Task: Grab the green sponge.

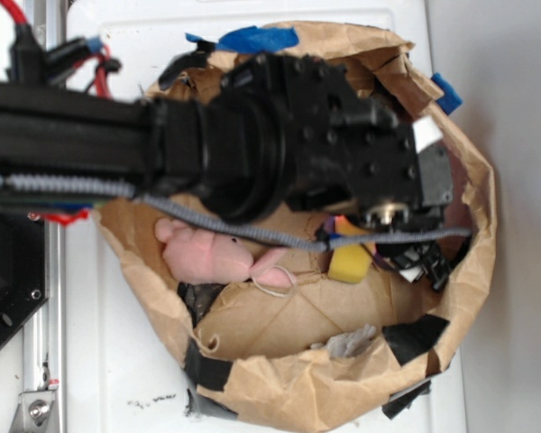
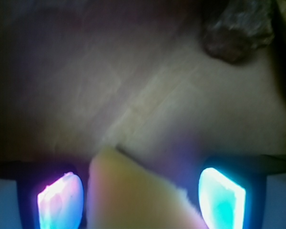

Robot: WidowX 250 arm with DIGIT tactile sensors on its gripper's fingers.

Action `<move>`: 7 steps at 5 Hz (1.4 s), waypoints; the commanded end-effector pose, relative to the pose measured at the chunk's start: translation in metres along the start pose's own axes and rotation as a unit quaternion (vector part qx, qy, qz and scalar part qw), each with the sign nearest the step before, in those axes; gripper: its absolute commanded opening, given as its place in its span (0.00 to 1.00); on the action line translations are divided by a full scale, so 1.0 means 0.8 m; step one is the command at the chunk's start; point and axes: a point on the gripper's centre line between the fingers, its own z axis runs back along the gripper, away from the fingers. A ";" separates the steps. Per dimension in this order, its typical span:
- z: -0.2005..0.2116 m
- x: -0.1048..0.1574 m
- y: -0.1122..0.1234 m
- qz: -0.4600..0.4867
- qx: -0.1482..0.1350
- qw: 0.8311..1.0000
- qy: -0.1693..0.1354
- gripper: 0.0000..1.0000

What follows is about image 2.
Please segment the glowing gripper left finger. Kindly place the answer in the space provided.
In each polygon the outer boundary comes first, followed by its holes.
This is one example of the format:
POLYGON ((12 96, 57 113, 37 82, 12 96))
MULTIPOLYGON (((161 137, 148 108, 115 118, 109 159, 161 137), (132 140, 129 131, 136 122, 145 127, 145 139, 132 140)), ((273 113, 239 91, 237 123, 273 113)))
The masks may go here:
POLYGON ((72 164, 25 164, 18 185, 24 229, 78 229, 84 188, 72 164))

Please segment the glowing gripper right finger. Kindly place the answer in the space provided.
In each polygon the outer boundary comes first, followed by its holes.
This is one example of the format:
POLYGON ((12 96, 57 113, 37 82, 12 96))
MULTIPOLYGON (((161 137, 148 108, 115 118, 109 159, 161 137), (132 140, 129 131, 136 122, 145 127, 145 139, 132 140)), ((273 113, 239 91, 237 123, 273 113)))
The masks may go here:
POLYGON ((266 201, 261 156, 211 156, 198 182, 199 207, 210 229, 260 229, 266 201))

